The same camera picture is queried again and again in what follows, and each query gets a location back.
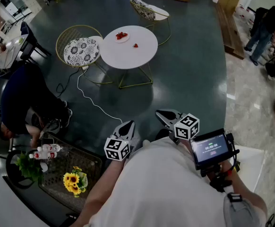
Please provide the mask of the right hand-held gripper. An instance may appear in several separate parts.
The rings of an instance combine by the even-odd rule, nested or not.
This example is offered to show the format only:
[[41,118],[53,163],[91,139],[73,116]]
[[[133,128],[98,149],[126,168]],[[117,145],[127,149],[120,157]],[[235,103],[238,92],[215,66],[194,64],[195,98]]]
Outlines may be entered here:
[[166,128],[173,126],[175,140],[190,140],[199,133],[199,119],[192,114],[182,114],[174,109],[158,109],[155,115]]

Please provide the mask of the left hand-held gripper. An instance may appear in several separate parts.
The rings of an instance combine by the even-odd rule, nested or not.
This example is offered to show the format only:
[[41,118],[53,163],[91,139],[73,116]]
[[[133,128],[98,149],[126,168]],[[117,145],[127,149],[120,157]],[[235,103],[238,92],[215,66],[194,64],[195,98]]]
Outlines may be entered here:
[[130,156],[133,149],[131,143],[134,131],[133,120],[124,122],[115,128],[113,134],[105,142],[104,151],[107,159],[123,161]]

